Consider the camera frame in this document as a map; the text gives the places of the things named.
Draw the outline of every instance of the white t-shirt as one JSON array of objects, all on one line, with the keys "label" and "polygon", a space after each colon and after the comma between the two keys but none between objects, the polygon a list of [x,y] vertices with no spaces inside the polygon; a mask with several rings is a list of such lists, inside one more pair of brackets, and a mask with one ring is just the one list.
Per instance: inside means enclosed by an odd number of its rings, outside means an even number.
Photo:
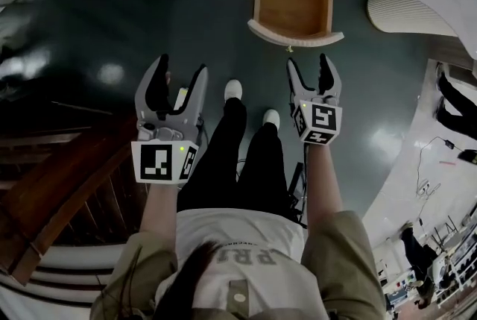
[{"label": "white t-shirt", "polygon": [[[238,209],[196,209],[177,214],[179,269],[206,241],[224,245],[199,280],[194,308],[227,309],[230,282],[246,280],[248,315],[267,309],[295,308],[327,319],[316,277],[300,264],[305,247],[301,226],[281,216]],[[157,289],[156,302],[176,274]]]}]

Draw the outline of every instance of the black pants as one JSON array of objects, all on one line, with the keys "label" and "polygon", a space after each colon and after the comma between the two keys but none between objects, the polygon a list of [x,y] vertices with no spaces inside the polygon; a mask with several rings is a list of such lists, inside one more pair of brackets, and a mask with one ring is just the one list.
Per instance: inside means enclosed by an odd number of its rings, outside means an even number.
[{"label": "black pants", "polygon": [[412,228],[407,228],[402,232],[401,240],[404,242],[405,257],[414,270],[417,280],[422,280],[424,284],[417,287],[417,291],[424,296],[432,286],[431,279],[427,276],[427,270],[432,262],[437,258],[437,254],[428,245],[420,245],[414,237]]},{"label": "black pants", "polygon": [[282,143],[277,127],[263,125],[252,138],[247,161],[236,181],[239,146],[247,125],[247,110],[230,98],[224,117],[189,181],[180,190],[177,211],[197,208],[236,208],[277,214],[297,220],[291,209]]},{"label": "black pants", "polygon": [[439,88],[462,116],[454,116],[442,107],[437,112],[437,120],[451,131],[477,139],[477,106],[456,90],[444,75],[440,77]]}]

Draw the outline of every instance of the jacket sleeve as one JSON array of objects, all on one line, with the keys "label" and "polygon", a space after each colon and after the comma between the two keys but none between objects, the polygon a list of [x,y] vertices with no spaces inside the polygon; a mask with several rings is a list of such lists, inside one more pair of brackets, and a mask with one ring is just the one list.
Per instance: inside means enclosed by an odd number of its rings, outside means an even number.
[{"label": "jacket sleeve", "polygon": [[148,232],[132,235],[89,318],[116,320],[120,310],[129,316],[138,315],[138,311],[150,316],[157,287],[176,270],[177,257],[159,236]]},{"label": "jacket sleeve", "polygon": [[336,213],[310,230],[302,264],[316,276],[326,311],[339,319],[382,320],[385,299],[359,217]]}]

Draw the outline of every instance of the dark floor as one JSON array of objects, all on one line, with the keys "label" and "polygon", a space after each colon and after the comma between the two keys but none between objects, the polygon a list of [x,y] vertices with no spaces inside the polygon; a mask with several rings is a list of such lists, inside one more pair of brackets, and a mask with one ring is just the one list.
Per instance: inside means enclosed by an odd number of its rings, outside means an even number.
[{"label": "dark floor", "polygon": [[[424,35],[377,31],[365,2],[335,0],[333,30],[345,38],[292,54],[310,85],[322,51],[340,72],[344,120],[332,153],[346,207],[361,215],[407,134],[427,60]],[[249,113],[243,156],[265,109],[274,107],[282,118],[279,135],[290,180],[303,147],[288,117],[289,53],[249,31],[252,6],[253,0],[24,0],[0,14],[0,40],[14,43],[29,59],[22,63],[29,77],[63,75],[58,99],[98,109],[132,107],[143,72],[162,53],[170,55],[175,91],[205,63],[210,133],[221,117],[225,83],[238,78]],[[38,68],[48,64],[37,73],[35,57]],[[8,72],[0,67],[0,76]]]}]

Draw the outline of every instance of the person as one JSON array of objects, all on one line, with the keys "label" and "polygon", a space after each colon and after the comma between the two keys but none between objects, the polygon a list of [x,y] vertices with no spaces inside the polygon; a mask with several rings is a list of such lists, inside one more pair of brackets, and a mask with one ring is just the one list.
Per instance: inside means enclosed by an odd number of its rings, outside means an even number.
[{"label": "person", "polygon": [[[477,139],[477,106],[462,95],[462,93],[457,91],[447,80],[442,63],[437,63],[436,74],[436,85],[443,97],[437,105],[434,117],[451,131]],[[449,113],[444,106],[445,99],[450,102],[462,116]]]},{"label": "person", "polygon": [[327,146],[308,150],[308,239],[287,193],[275,110],[236,180],[241,95],[229,81],[224,116],[179,193],[151,185],[92,320],[384,318],[370,243],[358,216],[343,211]]},{"label": "person", "polygon": [[[403,226],[400,238],[404,242],[405,256],[416,277],[413,287],[419,293],[420,300],[417,302],[417,306],[422,310],[430,305],[434,295],[435,283],[429,277],[428,270],[434,260],[437,259],[437,254],[429,245],[422,246],[417,241],[410,222]],[[446,272],[440,282],[437,283],[441,289],[447,289],[450,287],[451,281],[449,273]]]}]

